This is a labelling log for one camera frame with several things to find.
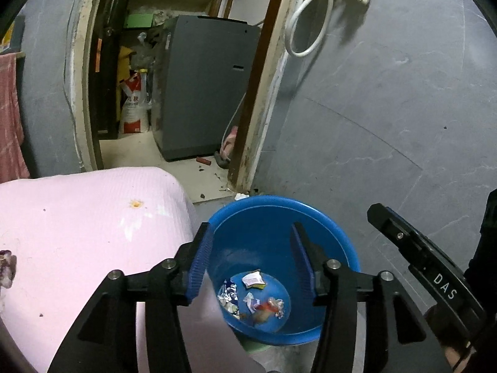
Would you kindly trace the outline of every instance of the white pipe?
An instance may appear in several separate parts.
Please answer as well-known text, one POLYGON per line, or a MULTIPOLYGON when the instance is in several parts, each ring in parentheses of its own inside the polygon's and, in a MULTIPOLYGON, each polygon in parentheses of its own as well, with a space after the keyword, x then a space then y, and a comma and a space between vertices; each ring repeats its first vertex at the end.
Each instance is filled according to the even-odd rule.
POLYGON ((321 31, 319 32, 319 35, 317 36, 316 40, 313 42, 312 45, 310 45, 303 52, 299 52, 299 53, 294 52, 294 50, 292 49, 292 41, 293 41, 293 34, 295 32, 295 26, 297 25, 297 21, 299 20, 300 14, 311 3, 311 1, 312 0, 304 0, 304 2, 300 5, 300 7, 295 11, 295 13, 290 18, 290 21, 288 22, 286 29, 285 29, 285 48, 286 48, 286 51, 289 54, 291 54, 292 56, 295 56, 298 58, 303 58, 304 56, 307 56, 309 53, 313 52, 320 45, 320 43, 322 42, 322 40, 325 37, 326 30, 328 28, 328 22, 330 21, 331 11, 333 9, 333 0, 328 0, 328 7, 326 9, 325 21, 322 24, 321 31))

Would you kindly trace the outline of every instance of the pink towel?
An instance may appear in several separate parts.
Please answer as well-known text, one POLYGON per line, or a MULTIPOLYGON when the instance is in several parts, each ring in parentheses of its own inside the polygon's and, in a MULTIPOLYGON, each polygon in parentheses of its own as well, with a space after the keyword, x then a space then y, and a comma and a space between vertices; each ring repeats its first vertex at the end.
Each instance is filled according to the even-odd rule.
POLYGON ((0 55, 0 183, 29 178, 16 89, 16 54, 0 55))

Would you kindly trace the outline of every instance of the bolt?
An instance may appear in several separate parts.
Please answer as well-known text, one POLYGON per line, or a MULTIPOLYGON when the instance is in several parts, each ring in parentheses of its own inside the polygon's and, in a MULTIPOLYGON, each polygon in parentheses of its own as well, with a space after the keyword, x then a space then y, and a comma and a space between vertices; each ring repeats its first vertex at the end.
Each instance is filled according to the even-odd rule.
POLYGON ((387 270, 384 270, 380 274, 381 279, 386 280, 387 282, 390 282, 391 280, 394 280, 394 275, 391 272, 388 272, 387 270))
POLYGON ((116 280, 118 278, 120 278, 122 275, 121 271, 118 270, 118 269, 114 269, 114 270, 111 270, 107 277, 110 279, 110 280, 116 280))
POLYGON ((168 258, 168 259, 162 261, 161 266, 164 269, 173 269, 176 266, 176 261, 173 258, 168 258))
POLYGON ((326 266, 330 269, 338 269, 341 267, 341 263, 338 260, 327 260, 326 266))

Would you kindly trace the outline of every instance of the gray washing machine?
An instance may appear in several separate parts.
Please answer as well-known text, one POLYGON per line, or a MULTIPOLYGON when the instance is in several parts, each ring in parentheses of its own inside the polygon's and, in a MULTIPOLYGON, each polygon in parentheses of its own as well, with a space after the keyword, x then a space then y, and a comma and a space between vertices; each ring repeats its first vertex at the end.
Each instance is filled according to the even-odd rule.
POLYGON ((203 16, 164 24, 154 47, 152 131, 165 160, 220 148, 247 90, 259 34, 246 22, 203 16))

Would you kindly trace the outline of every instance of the blue trash can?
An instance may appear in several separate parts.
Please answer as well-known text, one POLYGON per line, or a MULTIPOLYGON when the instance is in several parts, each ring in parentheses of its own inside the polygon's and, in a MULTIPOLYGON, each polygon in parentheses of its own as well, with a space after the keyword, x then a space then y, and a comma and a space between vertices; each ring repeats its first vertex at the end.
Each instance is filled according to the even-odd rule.
MULTIPOLYGON (((313 307, 312 301, 302 295, 290 250, 290 229, 296 221, 304 225, 310 240, 321 245, 327 256, 360 271, 359 259, 350 240, 320 211, 279 196, 255 196, 230 203, 209 220, 214 230, 214 243, 208 273, 214 289, 217 291, 225 279, 260 269, 263 276, 269 275, 280 283, 289 296, 283 325, 269 330, 248 325, 223 309, 225 321, 238 335, 276 346, 305 344, 319 338, 325 308, 313 307)), ((242 312, 247 290, 238 279, 237 283, 242 312)), ((283 298, 284 294, 275 293, 274 297, 278 296, 283 298)))

